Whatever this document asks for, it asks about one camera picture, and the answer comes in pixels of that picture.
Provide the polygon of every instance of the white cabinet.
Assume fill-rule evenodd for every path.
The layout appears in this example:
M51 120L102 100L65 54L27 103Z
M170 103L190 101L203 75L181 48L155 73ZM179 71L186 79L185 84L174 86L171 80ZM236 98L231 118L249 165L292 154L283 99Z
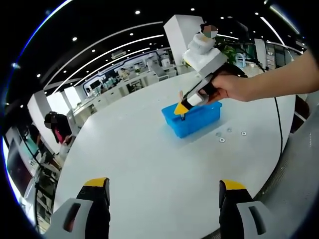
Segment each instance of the white cabinet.
M96 97L93 101L92 104L94 105L95 109L97 111L100 111L101 109L105 108L108 106L110 103L108 102L106 96L106 92L98 97Z
M152 85L152 84L155 84L155 83L159 82L159 78L158 78L158 76L155 74L155 72L153 72L153 74L149 74L149 75L147 76L146 81L147 81L147 85L150 86L150 85Z
M107 92L104 93L104 95L105 95L109 104L122 98L120 90L117 88L108 90Z

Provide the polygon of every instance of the blue plastic box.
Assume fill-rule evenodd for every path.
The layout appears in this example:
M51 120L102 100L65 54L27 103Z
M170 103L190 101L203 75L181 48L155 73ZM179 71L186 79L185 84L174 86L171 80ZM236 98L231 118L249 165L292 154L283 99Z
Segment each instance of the blue plastic box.
M215 102L211 105L195 106L186 113L185 120L174 114L177 104L162 109L167 124L173 128L175 134L184 138L201 128L213 123L220 118L220 108L222 103Z

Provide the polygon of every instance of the black ceiling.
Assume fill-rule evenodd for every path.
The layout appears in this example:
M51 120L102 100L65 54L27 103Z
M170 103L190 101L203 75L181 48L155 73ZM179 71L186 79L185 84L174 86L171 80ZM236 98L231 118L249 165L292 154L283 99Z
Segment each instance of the black ceiling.
M18 60L21 69L13 71L10 67L11 63L15 62L32 33L46 18L46 11L54 10L61 3L62 1L57 0L40 1L40 3L34 1L32 4L22 1L21 4L11 4L5 8L6 11L12 12L10 21L6 18L6 22L11 24L5 28L6 34L10 36L7 38L9 39L6 44L8 48L4 53L5 61L2 66L2 73L5 73L3 77L11 80L7 102L20 100L26 104L32 93L43 89L58 69L94 42L136 25L156 21L165 23L174 14L202 16L204 20L217 26L219 34L232 35L238 37L240 41L264 36L265 40L279 42L274 33L260 19L260 16L264 16L288 46L301 50L295 43L296 38L300 36L296 36L278 16L269 10L271 0L266 5L263 0L211 0L209 2L162 0L148 3L73 0L50 18L35 34ZM140 10L141 14L136 15L135 10ZM240 26L240 23L248 27L248 33ZM144 37L164 34L163 24L136 28L102 41L93 47L96 50L94 53L92 49L89 49L81 54L57 74L51 83L64 81L82 65L114 47ZM78 38L75 42L72 41L74 36ZM133 52L146 47L155 49L160 45L169 46L166 36L135 43L124 47L123 50L130 49ZM86 76L87 70L91 72L99 68L106 63L106 59L110 60L110 57L110 54L101 57L72 78Z

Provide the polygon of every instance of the black cord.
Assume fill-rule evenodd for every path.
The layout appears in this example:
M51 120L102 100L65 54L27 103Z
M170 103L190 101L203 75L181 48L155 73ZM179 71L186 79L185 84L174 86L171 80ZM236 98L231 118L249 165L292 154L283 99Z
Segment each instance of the black cord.
M251 59L254 59L254 57L252 57L251 54L249 54L245 49L242 49L241 47L236 47L237 49L241 50L242 52L244 52L245 54L247 54ZM260 62L258 61L258 59L256 60L256 64L257 66L265 73L265 69L261 66ZM278 115L278 122L279 122L279 131L280 131L280 154L279 154L279 158L281 158L281 155L283 153L283 144L284 144L284 140L283 140L283 131L281 129L281 120L280 120L280 114L279 114L279 108L278 108L278 102L277 102L277 98L274 97L275 99L275 104L276 104L276 110L277 110L277 115Z

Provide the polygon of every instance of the white table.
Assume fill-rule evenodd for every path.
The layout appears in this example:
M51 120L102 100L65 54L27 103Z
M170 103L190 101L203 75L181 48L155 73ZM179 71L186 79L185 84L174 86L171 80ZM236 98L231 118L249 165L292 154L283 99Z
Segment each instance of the white table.
M87 180L106 176L110 238L200 239L219 228L219 180L241 182L254 197L279 158L274 99L222 100L219 122L179 139L161 109L176 103L178 91L186 92L194 80L194 72L167 79L92 115L66 159L54 210ZM295 96L280 97L278 104L285 145Z

